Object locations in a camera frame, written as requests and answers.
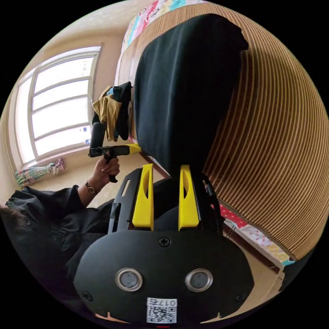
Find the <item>yellow bracket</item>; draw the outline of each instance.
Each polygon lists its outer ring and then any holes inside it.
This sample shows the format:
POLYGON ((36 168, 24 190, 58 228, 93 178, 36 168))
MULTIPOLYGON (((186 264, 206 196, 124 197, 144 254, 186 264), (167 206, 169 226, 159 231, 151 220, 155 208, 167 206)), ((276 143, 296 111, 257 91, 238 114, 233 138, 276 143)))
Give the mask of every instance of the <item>yellow bracket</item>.
POLYGON ((127 146, 129 146, 129 152, 130 154, 133 153, 137 153, 137 152, 141 152, 142 149, 139 147, 138 144, 128 144, 127 146))
POLYGON ((153 164, 143 166, 132 223, 136 228, 153 231, 153 164))
POLYGON ((199 224, 198 209, 195 200, 192 176, 189 166, 181 166, 179 182, 179 219, 178 230, 196 228, 199 224))

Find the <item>colorful bedding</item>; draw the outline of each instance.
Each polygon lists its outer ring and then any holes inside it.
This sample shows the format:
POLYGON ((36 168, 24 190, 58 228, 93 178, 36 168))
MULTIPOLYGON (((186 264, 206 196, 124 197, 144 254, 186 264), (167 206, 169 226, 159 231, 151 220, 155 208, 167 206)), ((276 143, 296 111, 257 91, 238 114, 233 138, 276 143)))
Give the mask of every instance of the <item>colorful bedding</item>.
POLYGON ((240 217, 233 214, 231 211, 226 209, 223 205, 220 205, 220 212, 223 217, 226 218, 226 222, 231 223, 236 229, 242 234, 247 236, 250 240, 258 244, 263 250, 269 253, 273 258, 277 259, 282 266, 293 264, 294 261, 289 260, 289 256, 274 242, 268 239, 255 227, 248 225, 240 217))
POLYGON ((130 22, 127 32, 124 36, 121 52, 124 52, 128 46, 136 39, 141 32, 160 17, 169 11, 175 10, 177 8, 191 5, 205 3, 207 1, 203 0, 157 0, 150 4, 147 8, 144 8, 138 15, 136 15, 130 22))

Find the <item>brown striped fabric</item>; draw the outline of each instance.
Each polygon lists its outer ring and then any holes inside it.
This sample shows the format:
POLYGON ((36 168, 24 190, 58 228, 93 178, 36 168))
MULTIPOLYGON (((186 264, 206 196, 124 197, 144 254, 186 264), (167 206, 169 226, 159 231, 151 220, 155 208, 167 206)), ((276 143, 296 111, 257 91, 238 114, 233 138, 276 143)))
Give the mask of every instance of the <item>brown striped fabric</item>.
MULTIPOLYGON (((139 58, 157 36, 206 13, 241 27, 249 50, 204 172, 224 203, 300 259, 329 215, 329 120, 307 72, 275 36, 225 7, 185 6, 156 19, 130 44, 115 84, 135 80, 139 58)), ((186 141, 193 138, 191 132, 186 141)))

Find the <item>handle grip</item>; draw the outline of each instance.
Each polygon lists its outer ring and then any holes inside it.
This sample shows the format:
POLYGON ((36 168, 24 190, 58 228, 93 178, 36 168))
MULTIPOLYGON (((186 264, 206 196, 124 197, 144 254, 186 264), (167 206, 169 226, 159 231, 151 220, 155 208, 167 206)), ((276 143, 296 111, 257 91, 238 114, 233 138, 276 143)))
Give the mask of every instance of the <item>handle grip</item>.
MULTIPOLYGON (((108 164, 109 162, 110 162, 110 160, 112 160, 112 159, 114 159, 115 157, 113 157, 113 156, 108 156, 106 153, 104 154, 104 158, 107 160, 106 161, 106 163, 108 164)), ((118 181, 117 181, 117 179, 116 179, 116 177, 115 176, 113 176, 113 175, 109 175, 109 178, 110 178, 110 182, 111 183, 117 183, 118 181)))

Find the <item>colorful curtain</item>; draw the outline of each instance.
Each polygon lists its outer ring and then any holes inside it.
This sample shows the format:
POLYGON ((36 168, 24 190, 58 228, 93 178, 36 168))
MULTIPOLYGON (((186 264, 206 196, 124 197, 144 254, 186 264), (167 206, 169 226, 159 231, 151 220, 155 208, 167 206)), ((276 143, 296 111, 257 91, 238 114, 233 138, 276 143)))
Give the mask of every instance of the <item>colorful curtain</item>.
POLYGON ((15 178, 19 186, 27 186, 34 183, 38 178, 50 173, 57 175, 60 170, 65 170, 65 163, 63 159, 58 159, 55 163, 50 163, 44 167, 31 167, 17 170, 15 178))

